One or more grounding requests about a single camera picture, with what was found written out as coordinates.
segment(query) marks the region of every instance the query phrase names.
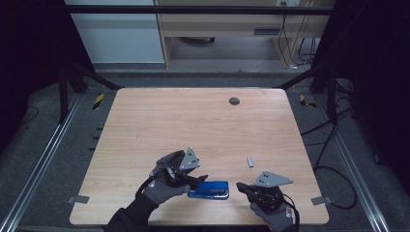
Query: gray carpet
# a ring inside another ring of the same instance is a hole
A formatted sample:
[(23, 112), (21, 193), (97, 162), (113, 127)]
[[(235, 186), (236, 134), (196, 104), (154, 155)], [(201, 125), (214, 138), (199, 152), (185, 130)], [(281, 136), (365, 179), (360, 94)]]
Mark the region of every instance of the gray carpet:
[[(192, 46), (181, 48), (192, 50)], [(209, 67), (201, 72), (181, 72), (180, 68), (167, 72), (123, 72), (108, 74), (107, 79), (127, 87), (272, 87), (278, 86), (297, 75), (296, 72), (271, 72), (259, 70), (237, 70), (236, 72), (209, 72)], [(31, 200), (19, 228), (21, 231), (99, 231), (99, 226), (78, 227), (71, 225), (69, 216), (73, 205), (66, 203), (70, 195), (77, 195), (85, 172), (93, 156), (92, 148), (97, 146), (110, 106), (115, 97), (115, 91), (108, 90), (100, 84), (86, 79), (89, 84), (87, 93), (83, 96), (79, 109), (76, 111), (63, 141), (59, 145), (44, 178)], [(287, 91), (300, 131), (307, 131), (325, 121), (318, 108), (300, 105), (300, 95), (304, 94), (307, 102), (315, 102), (306, 84), (297, 85)], [(93, 110), (98, 94), (105, 93), (99, 110)], [(14, 136), (13, 142), (0, 157), (0, 220), (12, 208), (20, 190), (30, 176), (48, 139), (57, 127), (59, 117), (58, 86), (51, 85), (34, 94), (29, 105), (36, 106), (39, 114), (30, 122), (21, 125)], [(339, 103), (342, 110), (349, 107), (348, 101)], [(36, 115), (35, 108), (29, 108), (24, 120), (30, 120)], [(410, 231), (410, 199), (399, 185), (389, 167), (374, 163), (372, 151), (366, 138), (354, 118), (347, 115), (338, 121), (340, 132), (353, 158), (359, 166), (366, 182), (392, 231)], [(324, 128), (303, 136), (308, 144), (324, 142), (329, 135), (329, 129)], [(314, 165), (323, 145), (308, 145), (307, 153)], [(331, 140), (321, 165), (331, 166), (346, 173), (340, 161), (339, 152), (334, 140)], [(352, 190), (346, 182), (334, 172), (318, 170), (316, 178), (323, 195), (331, 196), (335, 203), (349, 205), (353, 200)], [(330, 221), (325, 225), (302, 225), (301, 231), (372, 231), (367, 215), (359, 202), (353, 209), (344, 211), (327, 206)], [(267, 227), (155, 227), (153, 231), (269, 231)]]

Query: floor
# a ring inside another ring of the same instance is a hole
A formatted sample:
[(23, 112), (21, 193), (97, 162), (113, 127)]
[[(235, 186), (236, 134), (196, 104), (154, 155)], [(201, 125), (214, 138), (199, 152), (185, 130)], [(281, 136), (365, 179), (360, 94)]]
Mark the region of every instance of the floor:
[[(309, 50), (307, 40), (301, 53), (309, 53)], [(158, 64), (96, 66), (103, 77), (126, 87), (271, 88), (309, 68), (308, 61), (299, 57), (295, 57), (295, 61), (300, 62), (297, 69), (284, 69), (269, 39), (216, 38), (214, 43), (209, 43), (202, 39), (181, 38), (175, 43), (168, 69)], [(70, 224), (73, 205), (66, 203), (69, 196), (79, 191), (115, 98), (115, 91), (85, 78), (89, 85), (86, 94), (70, 93), (70, 100), (77, 104), (77, 109), (66, 128), (61, 129), (57, 124), (58, 86), (51, 85), (30, 98), (24, 123), (0, 158), (2, 226), (18, 222), (14, 224), (17, 231), (101, 231), (99, 226)], [(324, 113), (326, 95), (312, 95), (308, 89), (310, 82), (311, 79), (307, 79), (286, 91), (301, 132), (327, 120)], [(99, 110), (92, 110), (101, 93), (105, 96)], [(301, 95), (307, 104), (301, 104)], [(337, 98), (339, 111), (350, 107), (344, 96)], [(410, 231), (408, 195), (388, 166), (374, 162), (372, 150), (352, 117), (354, 111), (346, 112), (340, 116), (337, 133), (329, 141), (320, 164), (335, 168), (353, 183), (359, 195), (358, 204), (350, 210), (329, 204), (331, 219), (327, 224), (302, 225), (301, 231)], [(61, 142), (56, 147), (47, 147), (58, 130), (63, 132)], [(330, 132), (331, 127), (326, 126), (303, 136), (312, 166)], [(45, 151), (51, 154), (48, 159)], [(334, 171), (320, 169), (316, 178), (323, 195), (331, 196), (335, 204), (348, 206), (354, 201), (350, 184)], [(181, 228), (153, 228), (154, 231), (174, 229), (181, 231)], [(246, 231), (235, 226), (201, 229)]]

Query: wooden table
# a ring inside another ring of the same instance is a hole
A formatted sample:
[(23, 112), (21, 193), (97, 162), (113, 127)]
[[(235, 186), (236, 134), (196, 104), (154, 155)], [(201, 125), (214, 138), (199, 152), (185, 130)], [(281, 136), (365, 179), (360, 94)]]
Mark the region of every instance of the wooden table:
[[(232, 97), (240, 103), (229, 103)], [(79, 192), (90, 199), (75, 203), (71, 223), (107, 224), (132, 202), (158, 159), (189, 146), (201, 163), (190, 175), (228, 181), (230, 197), (171, 198), (152, 213), (151, 224), (265, 224), (236, 188), (263, 170), (294, 180), (280, 189), (295, 201), (301, 223), (328, 221), (326, 207), (310, 201), (321, 193), (283, 90), (126, 88), (117, 93)]]

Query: gloved hand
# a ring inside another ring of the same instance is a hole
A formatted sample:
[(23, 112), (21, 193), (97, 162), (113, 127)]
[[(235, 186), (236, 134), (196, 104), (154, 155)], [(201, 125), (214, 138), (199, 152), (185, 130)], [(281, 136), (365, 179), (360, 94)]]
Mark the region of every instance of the gloved hand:
[(155, 179), (150, 185), (148, 185), (142, 192), (153, 202), (160, 205), (167, 201), (169, 198), (177, 195), (182, 195), (190, 190), (190, 186), (181, 186), (178, 188), (170, 187), (166, 184), (165, 176), (161, 176)]
[(177, 155), (176, 153), (177, 152), (166, 155), (157, 161), (157, 166), (150, 174), (150, 176), (156, 177), (156, 179), (151, 182), (142, 192), (158, 205), (162, 204), (173, 196), (182, 195), (190, 190), (190, 186), (188, 185), (174, 188), (166, 184), (166, 167), (167, 164), (174, 158), (174, 156)]
[(287, 211), (287, 207), (286, 204), (282, 203), (277, 210), (266, 214), (255, 203), (250, 203), (250, 208), (257, 216), (261, 217), (274, 232), (296, 231), (292, 214), (290, 213), (290, 209)]

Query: black pole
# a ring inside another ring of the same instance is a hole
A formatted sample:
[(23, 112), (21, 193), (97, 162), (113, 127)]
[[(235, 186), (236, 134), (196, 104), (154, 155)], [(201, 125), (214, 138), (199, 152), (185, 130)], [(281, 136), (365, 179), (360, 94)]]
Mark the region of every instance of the black pole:
[(44, 6), (43, 11), (70, 14), (194, 14), (194, 15), (335, 15), (348, 9), (318, 7), (245, 7), (245, 6)]
[(69, 97), (67, 91), (67, 78), (65, 76), (65, 68), (61, 67), (58, 73), (58, 83), (60, 88), (60, 120), (59, 124), (63, 123), (69, 113)]

